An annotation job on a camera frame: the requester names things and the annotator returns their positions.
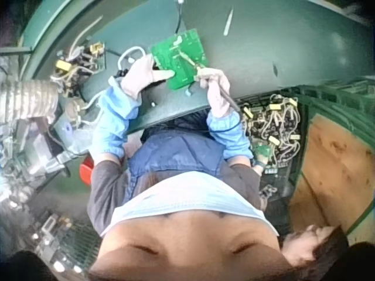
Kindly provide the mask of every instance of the flexible duct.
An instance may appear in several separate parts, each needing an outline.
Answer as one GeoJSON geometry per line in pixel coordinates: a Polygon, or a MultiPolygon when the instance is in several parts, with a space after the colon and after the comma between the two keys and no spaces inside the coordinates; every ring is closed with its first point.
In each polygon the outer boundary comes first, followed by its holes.
{"type": "Polygon", "coordinates": [[[17,119],[47,117],[54,120],[59,101],[57,85],[50,81],[6,82],[0,86],[0,124],[17,119]]]}

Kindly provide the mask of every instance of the light blue sleeve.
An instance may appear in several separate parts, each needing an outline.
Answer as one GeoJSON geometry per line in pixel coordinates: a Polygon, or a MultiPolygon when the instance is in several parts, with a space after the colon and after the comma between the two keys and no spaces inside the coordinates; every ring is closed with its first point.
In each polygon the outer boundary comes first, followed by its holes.
{"type": "Polygon", "coordinates": [[[122,144],[128,140],[129,120],[137,117],[142,100],[141,95],[137,100],[126,95],[113,77],[109,83],[111,87],[99,98],[103,115],[94,129],[90,154],[94,157],[100,153],[112,153],[121,159],[124,157],[122,144]]]}
{"type": "Polygon", "coordinates": [[[225,146],[224,159],[235,156],[253,158],[250,151],[250,141],[242,130],[239,114],[231,109],[229,115],[221,118],[212,116],[211,111],[207,116],[207,125],[210,135],[225,146]]]}

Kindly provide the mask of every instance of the hand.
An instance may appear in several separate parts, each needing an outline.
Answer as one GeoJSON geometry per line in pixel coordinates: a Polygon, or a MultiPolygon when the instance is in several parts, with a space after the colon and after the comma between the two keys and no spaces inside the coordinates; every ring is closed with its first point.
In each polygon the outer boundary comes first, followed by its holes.
{"type": "Polygon", "coordinates": [[[153,65],[154,58],[151,54],[138,59],[121,80],[121,88],[124,92],[136,100],[139,92],[151,83],[166,80],[175,75],[173,70],[153,70],[153,65]]]}
{"type": "Polygon", "coordinates": [[[208,87],[207,99],[211,106],[211,114],[216,118],[221,118],[229,113],[229,102],[220,93],[219,85],[229,93],[230,84],[228,78],[221,70],[214,68],[200,68],[195,77],[202,88],[208,87]]]}

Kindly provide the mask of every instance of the green workbench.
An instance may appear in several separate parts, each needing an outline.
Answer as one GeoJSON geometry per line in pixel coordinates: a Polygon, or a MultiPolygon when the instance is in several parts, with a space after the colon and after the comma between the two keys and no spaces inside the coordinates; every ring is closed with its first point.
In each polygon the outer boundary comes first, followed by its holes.
{"type": "MultiPolygon", "coordinates": [[[[26,70],[28,77],[47,78],[56,52],[68,48],[85,26],[103,14],[102,22],[91,33],[91,41],[103,41],[119,53],[135,45],[148,49],[173,34],[177,23],[173,0],[109,3],[92,4],[67,25],[41,57],[39,67],[33,73],[26,70]]],[[[308,1],[188,0],[182,19],[181,30],[197,29],[210,66],[224,70],[235,98],[292,85],[357,77],[374,70],[372,29],[308,1]],[[231,7],[233,20],[228,36],[223,36],[231,7]]],[[[107,87],[109,76],[117,72],[117,59],[107,54],[107,69],[84,85],[85,98],[90,99],[107,87]]],[[[199,87],[193,86],[190,97],[185,90],[171,91],[164,83],[145,92],[130,131],[207,106],[206,94],[199,87]]]]}

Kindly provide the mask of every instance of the work glove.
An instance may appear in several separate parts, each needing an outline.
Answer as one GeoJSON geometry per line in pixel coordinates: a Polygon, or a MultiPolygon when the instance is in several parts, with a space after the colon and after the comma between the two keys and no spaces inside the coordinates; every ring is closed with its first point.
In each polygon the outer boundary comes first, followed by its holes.
{"type": "Polygon", "coordinates": [[[229,114],[229,102],[220,93],[219,85],[229,93],[230,84],[228,78],[221,70],[214,68],[199,68],[195,81],[204,89],[208,87],[207,99],[211,106],[212,116],[221,118],[229,114]]]}
{"type": "Polygon", "coordinates": [[[151,54],[138,59],[121,81],[121,88],[134,100],[139,93],[153,82],[166,80],[175,75],[173,70],[153,70],[154,58],[151,54]]]}

